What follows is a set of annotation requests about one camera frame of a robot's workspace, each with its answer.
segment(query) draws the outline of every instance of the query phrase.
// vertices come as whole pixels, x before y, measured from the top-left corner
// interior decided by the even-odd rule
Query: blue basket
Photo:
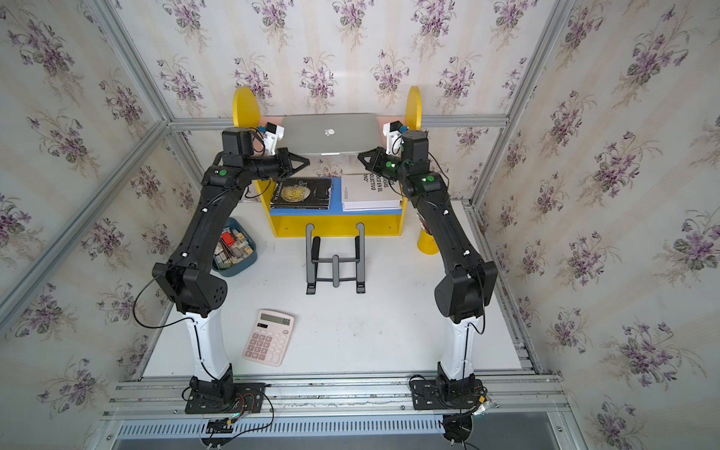
[[[250,245],[250,248],[253,249],[253,254],[248,256],[247,258],[243,259],[239,264],[236,264],[229,269],[220,270],[217,268],[217,264],[215,264],[215,260],[212,260],[212,269],[215,270],[220,276],[233,276],[237,275],[243,270],[250,267],[255,261],[258,260],[258,251],[257,247],[255,245],[255,241],[248,236],[248,234],[243,230],[243,227],[240,226],[237,220],[233,219],[232,217],[228,218],[228,221],[225,222],[225,228],[230,228],[232,230],[236,230],[244,234],[245,238],[248,240],[248,244]]]

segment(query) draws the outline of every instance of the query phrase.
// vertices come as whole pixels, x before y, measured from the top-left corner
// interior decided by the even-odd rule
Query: calculator
[[[295,319],[290,315],[260,310],[243,357],[249,361],[279,366],[285,356],[294,324]]]

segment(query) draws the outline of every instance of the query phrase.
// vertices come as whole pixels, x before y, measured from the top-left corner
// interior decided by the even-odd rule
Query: white tabletop
[[[453,202],[457,217],[474,242],[467,215]],[[341,374],[435,371],[443,351],[446,318],[435,305],[433,291],[444,276],[440,254],[427,256],[417,247],[420,222],[408,207],[399,238],[366,238],[366,294],[355,282],[333,288],[319,282],[306,295],[305,239],[275,238],[262,206],[240,203],[232,213],[257,244],[258,260],[227,278],[222,306],[222,335],[234,374]],[[353,238],[323,238],[320,257],[354,256]],[[320,277],[331,278],[331,264],[321,264]],[[341,277],[354,276],[353,264],[341,264]],[[267,366],[243,358],[243,350],[261,309],[295,318],[282,364]],[[520,369],[520,361],[497,302],[486,309],[485,334],[475,339],[475,369]],[[175,309],[168,321],[181,318]],[[163,329],[145,377],[188,376],[193,358],[187,327]]]

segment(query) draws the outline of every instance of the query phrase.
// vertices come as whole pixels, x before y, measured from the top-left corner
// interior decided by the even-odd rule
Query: black mounting plate
[[[413,379],[410,381],[410,393],[413,398],[413,409],[424,410],[470,410],[477,405],[480,397],[473,394],[476,386],[481,386],[480,380],[475,380],[475,386],[468,389],[466,394],[458,398],[448,399],[443,405],[440,401],[440,392],[434,379]]]
[[[247,404],[250,402],[250,397],[247,394],[252,394],[255,403],[252,404],[252,410],[246,410],[245,412],[259,413],[264,399],[264,395],[260,394],[260,392],[265,392],[265,386],[265,383],[235,383],[233,385],[233,399],[240,399],[240,396],[246,395]],[[232,405],[218,405],[217,402],[209,403],[204,401],[195,390],[190,391],[188,398],[190,400],[185,405],[185,414],[233,414],[239,413],[243,409],[243,402],[240,400],[234,401]]]

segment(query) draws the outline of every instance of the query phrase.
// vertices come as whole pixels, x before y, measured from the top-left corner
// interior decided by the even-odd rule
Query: laptop
[[[375,114],[286,116],[278,147],[297,155],[356,155],[383,145]]]

